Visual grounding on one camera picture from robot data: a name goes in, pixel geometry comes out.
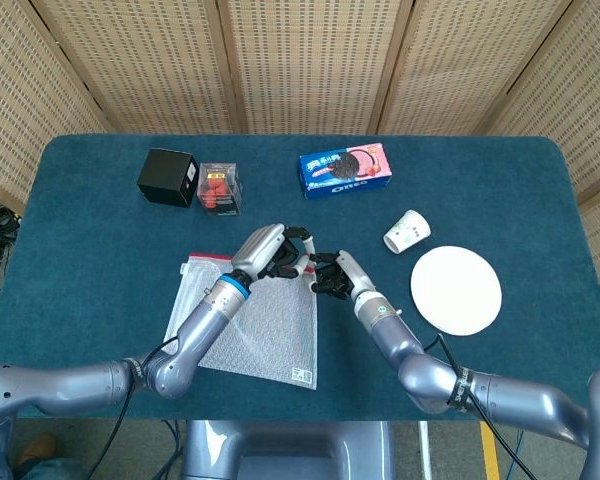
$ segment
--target blue ring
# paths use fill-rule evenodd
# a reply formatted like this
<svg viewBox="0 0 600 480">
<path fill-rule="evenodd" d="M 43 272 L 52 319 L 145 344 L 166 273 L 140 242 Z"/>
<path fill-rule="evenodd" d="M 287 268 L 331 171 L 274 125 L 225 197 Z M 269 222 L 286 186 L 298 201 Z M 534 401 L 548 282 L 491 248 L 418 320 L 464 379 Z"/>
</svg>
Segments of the blue ring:
<svg viewBox="0 0 600 480">
<path fill-rule="evenodd" d="M 233 285 L 234 287 L 236 287 L 238 289 L 238 291 L 242 294 L 242 296 L 244 297 L 245 300 L 247 298 L 249 298 L 249 295 L 251 295 L 251 293 L 249 292 L 249 290 L 247 290 L 246 288 L 244 288 L 240 282 L 238 282 L 234 278 L 231 278 L 226 273 L 220 277 L 220 280 L 224 280 L 225 282 L 230 283 L 231 285 Z"/>
</svg>

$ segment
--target clear plastic container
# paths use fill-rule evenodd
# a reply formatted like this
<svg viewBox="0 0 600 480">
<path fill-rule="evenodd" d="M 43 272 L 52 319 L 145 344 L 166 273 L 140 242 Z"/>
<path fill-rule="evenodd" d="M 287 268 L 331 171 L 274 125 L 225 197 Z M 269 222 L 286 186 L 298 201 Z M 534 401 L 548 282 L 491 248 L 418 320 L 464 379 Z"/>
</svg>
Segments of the clear plastic container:
<svg viewBox="0 0 600 480">
<path fill-rule="evenodd" d="M 235 163 L 201 163 L 198 200 L 212 215 L 240 215 L 242 186 Z"/>
</svg>

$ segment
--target person's shoe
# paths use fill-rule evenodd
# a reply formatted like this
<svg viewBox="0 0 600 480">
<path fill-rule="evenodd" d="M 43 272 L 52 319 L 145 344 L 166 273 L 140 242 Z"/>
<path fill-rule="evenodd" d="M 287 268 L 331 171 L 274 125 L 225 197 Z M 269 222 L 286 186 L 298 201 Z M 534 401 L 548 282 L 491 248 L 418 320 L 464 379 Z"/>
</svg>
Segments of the person's shoe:
<svg viewBox="0 0 600 480">
<path fill-rule="evenodd" d="M 24 450 L 18 457 L 14 468 L 22 465 L 27 460 L 46 460 L 48 458 L 53 458 L 55 454 L 56 437 L 50 433 L 46 433 L 34 439 L 31 443 L 29 443 L 29 445 L 27 445 L 24 448 Z"/>
</svg>

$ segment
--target black box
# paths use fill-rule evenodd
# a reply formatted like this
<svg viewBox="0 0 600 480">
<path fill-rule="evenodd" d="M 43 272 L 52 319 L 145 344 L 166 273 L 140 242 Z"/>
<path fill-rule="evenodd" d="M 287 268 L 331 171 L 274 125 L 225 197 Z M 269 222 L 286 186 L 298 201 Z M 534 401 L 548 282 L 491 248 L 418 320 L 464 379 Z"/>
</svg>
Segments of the black box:
<svg viewBox="0 0 600 480">
<path fill-rule="evenodd" d="M 153 148 L 138 177 L 138 187 L 151 202 L 188 207 L 198 185 L 198 174 L 191 154 Z"/>
</svg>

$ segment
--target teal table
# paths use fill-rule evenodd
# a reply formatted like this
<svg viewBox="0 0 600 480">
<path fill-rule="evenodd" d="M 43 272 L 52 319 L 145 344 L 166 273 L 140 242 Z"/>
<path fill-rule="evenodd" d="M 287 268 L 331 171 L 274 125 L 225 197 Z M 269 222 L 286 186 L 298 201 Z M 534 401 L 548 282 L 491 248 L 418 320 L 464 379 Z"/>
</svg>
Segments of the teal table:
<svg viewBox="0 0 600 480">
<path fill-rule="evenodd" d="M 387 188 L 303 198 L 299 155 L 376 141 L 394 173 Z M 237 163 L 244 214 L 214 217 L 197 203 L 148 202 L 135 182 L 153 147 Z M 382 235 L 406 209 L 421 212 L 433 234 L 394 255 Z M 253 230 L 277 222 L 308 228 L 318 250 L 351 252 L 423 343 L 436 332 L 411 300 L 415 262 L 440 245 L 480 253 L 499 275 L 502 310 L 485 331 L 448 338 L 458 361 L 553 384 L 585 404 L 587 379 L 600 368 L 600 287 L 564 159 L 543 138 L 59 137 L 42 156 L 4 284 L 0 361 L 57 368 L 146 353 L 162 340 L 188 254 L 231 255 Z M 317 391 L 200 369 L 184 397 L 140 392 L 128 414 L 423 419 L 352 305 L 321 297 L 318 312 Z"/>
</svg>

